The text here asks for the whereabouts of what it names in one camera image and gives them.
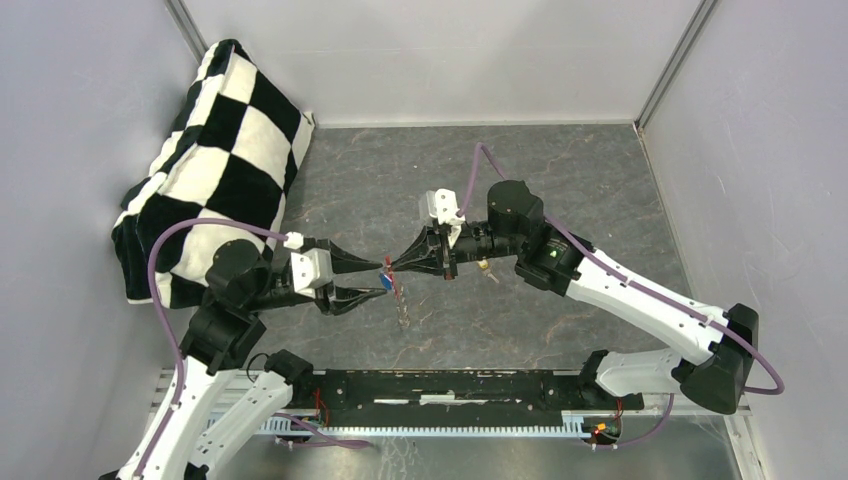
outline blue object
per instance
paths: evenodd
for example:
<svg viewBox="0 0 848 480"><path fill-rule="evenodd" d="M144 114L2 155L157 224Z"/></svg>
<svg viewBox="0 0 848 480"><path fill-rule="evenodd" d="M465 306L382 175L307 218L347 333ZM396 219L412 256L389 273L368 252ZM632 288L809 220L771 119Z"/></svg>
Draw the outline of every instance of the blue object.
<svg viewBox="0 0 848 480"><path fill-rule="evenodd" d="M383 284L383 288L386 290L392 290L392 279L386 275L386 272L380 272L380 283Z"/></svg>

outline checkered blanket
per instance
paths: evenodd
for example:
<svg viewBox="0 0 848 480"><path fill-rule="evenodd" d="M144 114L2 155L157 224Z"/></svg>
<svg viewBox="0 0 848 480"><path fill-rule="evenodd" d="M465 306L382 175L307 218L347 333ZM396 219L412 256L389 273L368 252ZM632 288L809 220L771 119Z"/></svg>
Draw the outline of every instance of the checkered blanket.
<svg viewBox="0 0 848 480"><path fill-rule="evenodd" d="M150 301L148 254L179 221L229 218L278 231L313 128L311 116L257 70L237 41L213 45L147 178L121 202L112 241L130 303ZM163 304L199 305L214 252L238 238L273 256L274 239L233 228L197 225L172 236L156 262Z"/></svg>

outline white wall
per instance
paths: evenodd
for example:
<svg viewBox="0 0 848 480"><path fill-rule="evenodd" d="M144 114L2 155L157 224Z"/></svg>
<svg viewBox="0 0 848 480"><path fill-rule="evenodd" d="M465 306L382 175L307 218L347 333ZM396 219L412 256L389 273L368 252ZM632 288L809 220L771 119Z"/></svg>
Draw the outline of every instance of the white wall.
<svg viewBox="0 0 848 480"><path fill-rule="evenodd" d="M627 122L698 0L187 0L319 124Z"/></svg>
<svg viewBox="0 0 848 480"><path fill-rule="evenodd" d="M846 2L721 2L646 132L696 292L761 313L786 380L751 398L776 479L848 477L846 20Z"/></svg>
<svg viewBox="0 0 848 480"><path fill-rule="evenodd" d="M168 362L109 232L196 62L161 1L5 0L0 44L0 478L97 478Z"/></svg>

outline white toothed strip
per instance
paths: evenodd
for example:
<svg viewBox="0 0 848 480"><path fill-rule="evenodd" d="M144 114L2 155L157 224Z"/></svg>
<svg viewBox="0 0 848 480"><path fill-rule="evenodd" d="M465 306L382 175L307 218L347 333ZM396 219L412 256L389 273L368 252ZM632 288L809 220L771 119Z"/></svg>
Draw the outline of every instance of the white toothed strip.
<svg viewBox="0 0 848 480"><path fill-rule="evenodd" d="M222 414L213 413L207 421L212 426ZM489 438L588 438L583 433L583 417L563 415L562 426L530 427L329 427L318 431L330 436L344 437L489 437ZM311 437L310 432L293 430L291 422L282 417L269 418L257 435L280 435L285 437Z"/></svg>

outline gray floor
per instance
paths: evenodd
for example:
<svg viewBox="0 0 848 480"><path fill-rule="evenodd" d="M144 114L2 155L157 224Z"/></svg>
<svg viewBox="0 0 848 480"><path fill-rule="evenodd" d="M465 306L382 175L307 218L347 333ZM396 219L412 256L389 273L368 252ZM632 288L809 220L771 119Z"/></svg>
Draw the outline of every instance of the gray floor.
<svg viewBox="0 0 848 480"><path fill-rule="evenodd" d="M688 293L647 161L624 125L317 130L283 231L328 237L365 258L398 255L423 225L417 202L424 191L464 194L477 141L572 231ZM497 179L481 168L468 220L485 219L486 190ZM255 351L287 348L316 368L579 368L593 350L662 347L611 314L524 284L514 260L492 263L499 284L476 265L460 266L452 282L398 274L409 328L399 326L389 295L340 317L305 305L264 314L268 332ZM379 286L376 272L336 281Z"/></svg>
<svg viewBox="0 0 848 480"><path fill-rule="evenodd" d="M627 418L625 437L653 418ZM659 435L615 452L592 451L574 439L372 439L374 448L312 448L293 452L255 436L218 478L332 479L685 479L741 478L720 417L672 417Z"/></svg>

